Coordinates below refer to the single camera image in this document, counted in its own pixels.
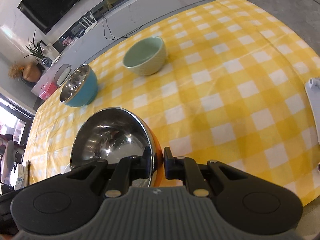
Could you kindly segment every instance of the vase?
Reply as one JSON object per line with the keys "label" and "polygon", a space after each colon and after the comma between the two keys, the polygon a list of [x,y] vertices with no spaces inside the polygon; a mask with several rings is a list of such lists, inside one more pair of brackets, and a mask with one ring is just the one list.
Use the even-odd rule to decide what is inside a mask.
{"label": "vase", "polygon": [[41,72],[36,65],[29,63],[25,66],[22,77],[24,80],[27,80],[32,83],[36,83],[41,77]]}
{"label": "vase", "polygon": [[48,57],[43,57],[43,59],[41,60],[42,61],[42,64],[45,66],[45,67],[51,67],[51,64],[52,64],[52,60]]}

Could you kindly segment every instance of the ceramic bowl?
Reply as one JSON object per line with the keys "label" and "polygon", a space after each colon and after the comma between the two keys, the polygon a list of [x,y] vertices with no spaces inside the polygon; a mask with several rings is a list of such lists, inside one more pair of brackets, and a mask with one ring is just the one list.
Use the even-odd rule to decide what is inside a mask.
{"label": "ceramic bowl", "polygon": [[60,87],[64,82],[67,81],[68,76],[71,72],[71,65],[63,64],[54,75],[54,81],[58,87]]}
{"label": "ceramic bowl", "polygon": [[152,36],[134,44],[124,55],[123,65],[137,75],[152,75],[161,69],[165,58],[164,41]]}
{"label": "ceramic bowl", "polygon": [[78,67],[63,85],[60,102],[71,107],[90,104],[98,93],[97,76],[88,64]]}
{"label": "ceramic bowl", "polygon": [[105,108],[93,114],[78,131],[71,151],[71,169],[99,159],[113,164],[123,157],[142,156],[145,147],[151,150],[149,178],[133,181],[138,187],[155,184],[158,175],[154,173],[162,164],[159,142],[135,114],[119,107]]}

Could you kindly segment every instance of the blue vase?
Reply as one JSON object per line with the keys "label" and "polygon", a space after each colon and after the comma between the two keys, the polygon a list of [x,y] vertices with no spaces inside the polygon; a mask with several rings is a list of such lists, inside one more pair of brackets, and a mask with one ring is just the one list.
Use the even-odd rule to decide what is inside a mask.
{"label": "blue vase", "polygon": [[52,60],[48,57],[43,57],[43,59],[41,60],[42,61],[42,64],[45,66],[45,67],[51,67],[51,64],[52,64]]}

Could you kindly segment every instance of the white wall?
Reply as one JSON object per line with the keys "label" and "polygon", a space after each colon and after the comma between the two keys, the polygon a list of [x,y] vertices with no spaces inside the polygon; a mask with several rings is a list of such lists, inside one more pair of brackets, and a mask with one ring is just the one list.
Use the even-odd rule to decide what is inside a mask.
{"label": "white wall", "polygon": [[22,0],[0,0],[0,52],[11,62],[28,61],[23,56],[28,51],[28,37],[36,30],[36,40],[52,44],[68,30],[81,16],[103,0],[80,0],[71,8],[47,35],[42,33],[21,11],[18,5]]}
{"label": "white wall", "polygon": [[35,105],[37,96],[31,93],[31,88],[18,79],[10,79],[8,71],[11,62],[0,53],[0,93],[9,97],[21,107],[30,110]]}

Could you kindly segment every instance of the white device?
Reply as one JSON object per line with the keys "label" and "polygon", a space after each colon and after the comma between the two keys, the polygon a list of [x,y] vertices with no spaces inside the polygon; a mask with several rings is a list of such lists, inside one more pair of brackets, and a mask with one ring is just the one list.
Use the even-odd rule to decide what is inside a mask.
{"label": "white device", "polygon": [[17,164],[16,170],[12,178],[14,190],[18,190],[27,186],[27,170],[28,168],[26,166],[23,166],[20,163]]}
{"label": "white device", "polygon": [[320,78],[310,78],[304,88],[315,119],[318,143],[320,144]]}
{"label": "white device", "polygon": [[94,18],[93,14],[90,13],[90,18],[93,19],[93,21],[89,20],[87,17],[83,17],[82,20],[85,22],[82,23],[81,21],[79,21],[79,23],[85,27],[85,31],[84,31],[84,34],[86,34],[89,30],[91,30],[93,27],[95,27],[97,25],[97,20]]}

